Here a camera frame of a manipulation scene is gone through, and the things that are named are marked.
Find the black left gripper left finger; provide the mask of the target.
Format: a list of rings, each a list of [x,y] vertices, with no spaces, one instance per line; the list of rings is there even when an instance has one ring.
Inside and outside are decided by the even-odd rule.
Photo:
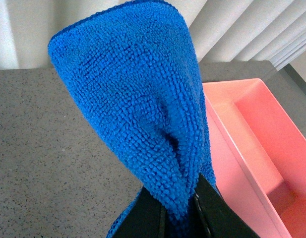
[[[115,238],[166,238],[168,214],[146,188],[113,235]]]

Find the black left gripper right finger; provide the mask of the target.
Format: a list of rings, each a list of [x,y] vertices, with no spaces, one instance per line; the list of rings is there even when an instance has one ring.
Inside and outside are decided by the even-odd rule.
[[[223,200],[208,180],[199,175],[192,197],[192,234],[195,238],[257,238]]]

